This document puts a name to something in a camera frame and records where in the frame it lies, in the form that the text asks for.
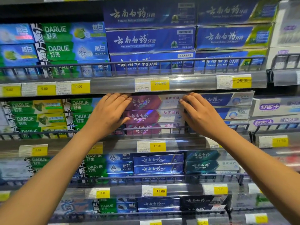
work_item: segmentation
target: right hand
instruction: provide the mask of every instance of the right hand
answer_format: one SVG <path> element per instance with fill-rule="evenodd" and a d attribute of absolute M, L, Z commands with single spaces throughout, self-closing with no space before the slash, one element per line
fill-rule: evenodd
<path fill-rule="evenodd" d="M 197 133 L 217 141 L 231 130 L 214 107 L 200 94 L 191 92 L 184 95 L 180 103 L 189 114 L 183 113 L 185 121 Z"/>

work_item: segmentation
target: left hand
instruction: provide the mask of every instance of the left hand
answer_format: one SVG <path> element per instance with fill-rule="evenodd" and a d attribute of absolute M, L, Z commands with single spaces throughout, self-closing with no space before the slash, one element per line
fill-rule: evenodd
<path fill-rule="evenodd" d="M 131 94 L 107 94 L 98 102 L 88 121 L 81 129 L 95 143 L 119 128 L 129 117 L 120 119 L 131 103 Z"/>

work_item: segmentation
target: hand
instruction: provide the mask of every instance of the hand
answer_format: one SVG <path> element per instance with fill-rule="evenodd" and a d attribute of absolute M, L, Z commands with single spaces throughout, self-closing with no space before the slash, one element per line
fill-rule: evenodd
<path fill-rule="evenodd" d="M 214 107 L 200 94 L 191 92 L 184 95 L 180 103 L 189 114 L 183 113 L 185 121 L 197 133 L 217 141 L 230 130 Z"/>
<path fill-rule="evenodd" d="M 132 100 L 130 95 L 115 93 L 103 96 L 81 131 L 96 143 L 130 120 L 129 117 L 120 119 Z"/>

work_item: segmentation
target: forearm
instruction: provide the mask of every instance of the forearm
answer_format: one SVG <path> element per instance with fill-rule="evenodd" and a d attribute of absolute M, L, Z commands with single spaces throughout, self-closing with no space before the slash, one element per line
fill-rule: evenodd
<path fill-rule="evenodd" d="M 272 204 L 298 224 L 300 219 L 300 175 L 228 128 L 218 143 L 245 169 Z"/>
<path fill-rule="evenodd" d="M 47 224 L 76 169 L 94 144 L 95 142 L 84 132 L 78 132 L 1 207 L 2 223 L 6 225 Z"/>

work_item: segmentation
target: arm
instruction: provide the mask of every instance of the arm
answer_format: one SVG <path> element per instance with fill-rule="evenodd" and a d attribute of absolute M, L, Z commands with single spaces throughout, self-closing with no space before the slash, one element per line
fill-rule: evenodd
<path fill-rule="evenodd" d="M 85 126 L 0 208 L 1 223 L 47 224 L 73 174 L 92 146 L 129 120 L 128 117 L 120 120 L 131 102 L 129 96 L 130 94 L 105 95 Z"/>
<path fill-rule="evenodd" d="M 180 102 L 189 114 L 184 118 L 190 127 L 222 145 L 278 211 L 291 224 L 299 224 L 300 175 L 229 128 L 201 95 L 190 93 Z"/>

